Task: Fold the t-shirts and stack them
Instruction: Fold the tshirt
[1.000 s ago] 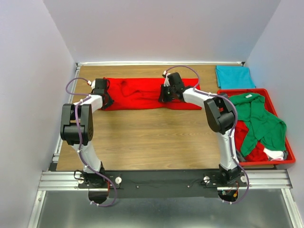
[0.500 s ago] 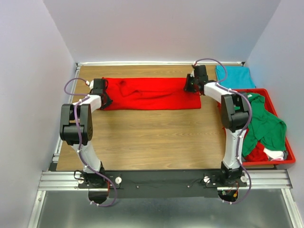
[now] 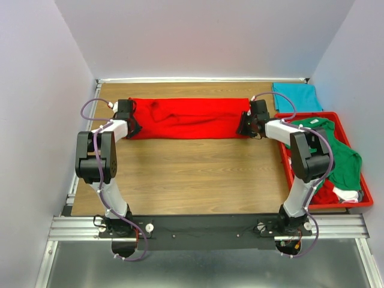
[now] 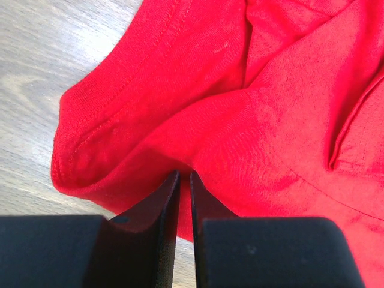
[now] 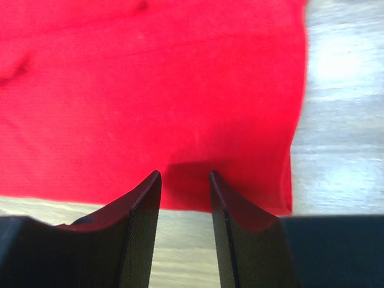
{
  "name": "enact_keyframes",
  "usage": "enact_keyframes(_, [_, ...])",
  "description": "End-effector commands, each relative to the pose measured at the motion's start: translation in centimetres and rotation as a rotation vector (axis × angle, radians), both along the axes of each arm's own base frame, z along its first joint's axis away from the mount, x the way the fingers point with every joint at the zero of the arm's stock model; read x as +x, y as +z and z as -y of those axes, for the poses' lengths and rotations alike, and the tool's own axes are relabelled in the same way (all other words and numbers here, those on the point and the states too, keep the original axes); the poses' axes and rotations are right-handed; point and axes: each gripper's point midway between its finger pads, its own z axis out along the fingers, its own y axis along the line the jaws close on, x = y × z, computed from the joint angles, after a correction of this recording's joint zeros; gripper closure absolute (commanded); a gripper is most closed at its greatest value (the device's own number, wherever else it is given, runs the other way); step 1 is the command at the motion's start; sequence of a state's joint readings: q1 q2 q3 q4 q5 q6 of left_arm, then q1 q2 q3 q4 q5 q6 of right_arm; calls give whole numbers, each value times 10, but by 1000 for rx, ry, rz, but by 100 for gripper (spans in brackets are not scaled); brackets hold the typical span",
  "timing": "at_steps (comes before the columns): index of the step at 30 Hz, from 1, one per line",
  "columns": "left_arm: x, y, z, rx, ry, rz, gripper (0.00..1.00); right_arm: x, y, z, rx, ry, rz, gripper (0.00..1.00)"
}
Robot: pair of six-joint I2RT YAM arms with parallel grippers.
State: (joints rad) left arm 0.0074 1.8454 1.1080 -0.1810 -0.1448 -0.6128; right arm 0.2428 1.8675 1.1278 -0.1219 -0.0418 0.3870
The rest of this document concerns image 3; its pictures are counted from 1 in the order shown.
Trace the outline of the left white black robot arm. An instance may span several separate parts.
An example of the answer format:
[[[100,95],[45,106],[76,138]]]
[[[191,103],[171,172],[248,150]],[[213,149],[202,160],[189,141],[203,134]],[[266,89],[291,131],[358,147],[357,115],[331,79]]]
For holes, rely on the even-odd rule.
[[[104,124],[77,135],[75,173],[97,194],[104,208],[104,228],[120,237],[131,232],[142,235],[133,223],[129,204],[123,199],[116,182],[118,159],[116,143],[137,135],[142,127],[134,117],[137,104],[129,98],[115,103],[102,99],[113,110],[111,118],[101,118]]]

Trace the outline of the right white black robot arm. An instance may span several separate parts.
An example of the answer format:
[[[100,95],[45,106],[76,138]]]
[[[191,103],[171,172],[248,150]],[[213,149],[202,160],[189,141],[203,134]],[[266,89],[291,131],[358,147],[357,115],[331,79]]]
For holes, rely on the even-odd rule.
[[[277,216],[261,219],[257,228],[264,237],[294,234],[307,221],[313,195],[334,167],[326,132],[322,128],[312,130],[284,119],[271,118],[266,101],[253,100],[249,111],[242,113],[236,133],[274,139],[289,146],[294,173],[289,196],[280,206]]]

